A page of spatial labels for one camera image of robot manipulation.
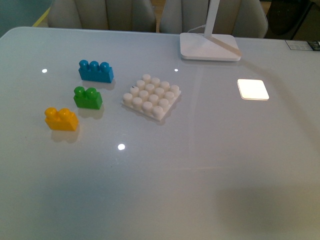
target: gray chair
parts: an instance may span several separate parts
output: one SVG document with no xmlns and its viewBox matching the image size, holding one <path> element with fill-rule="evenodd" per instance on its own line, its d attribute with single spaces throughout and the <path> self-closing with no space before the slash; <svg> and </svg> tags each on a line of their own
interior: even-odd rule
<svg viewBox="0 0 320 240">
<path fill-rule="evenodd" d="M 155 32 L 156 16 L 150 0 L 53 0 L 48 26 Z"/>
<path fill-rule="evenodd" d="M 166 0 L 159 31 L 181 34 L 206 24 L 209 0 Z M 259 0 L 220 0 L 214 34 L 264 38 L 268 21 Z M 203 33 L 203 29 L 192 31 Z"/>
</svg>

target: yellow lego brick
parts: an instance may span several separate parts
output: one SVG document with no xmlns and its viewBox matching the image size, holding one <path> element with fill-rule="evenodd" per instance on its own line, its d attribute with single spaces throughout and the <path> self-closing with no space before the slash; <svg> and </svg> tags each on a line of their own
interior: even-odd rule
<svg viewBox="0 0 320 240">
<path fill-rule="evenodd" d="M 68 108 L 57 111 L 54 107 L 49 107 L 44 112 L 45 122 L 52 130 L 75 131 L 78 126 L 78 118 L 74 112 Z"/>
</svg>

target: black object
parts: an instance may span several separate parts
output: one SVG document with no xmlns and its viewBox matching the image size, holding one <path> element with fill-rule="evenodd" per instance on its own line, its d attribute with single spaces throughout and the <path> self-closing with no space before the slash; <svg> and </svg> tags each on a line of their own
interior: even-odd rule
<svg viewBox="0 0 320 240">
<path fill-rule="evenodd" d="M 320 51 L 320 44 L 318 41 L 308 41 L 307 43 L 313 51 Z"/>
<path fill-rule="evenodd" d="M 309 0 L 272 0 L 266 39 L 292 40 L 306 18 L 313 2 Z"/>
</svg>

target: glossy table surface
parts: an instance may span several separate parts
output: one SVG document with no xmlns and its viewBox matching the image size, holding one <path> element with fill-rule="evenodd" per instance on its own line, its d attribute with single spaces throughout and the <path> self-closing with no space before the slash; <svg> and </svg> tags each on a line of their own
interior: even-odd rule
<svg viewBox="0 0 320 240">
<path fill-rule="evenodd" d="M 174 34 L 0 38 L 0 239 L 320 239 L 320 53 L 236 41 L 239 62 L 204 62 L 182 60 Z M 109 62 L 113 83 L 82 81 L 82 59 Z M 147 73 L 181 90 L 162 122 L 121 105 Z M 238 79 L 269 100 L 242 99 Z M 77 86 L 102 108 L 78 109 Z M 77 131 L 50 130 L 48 107 L 75 112 Z"/>
</svg>

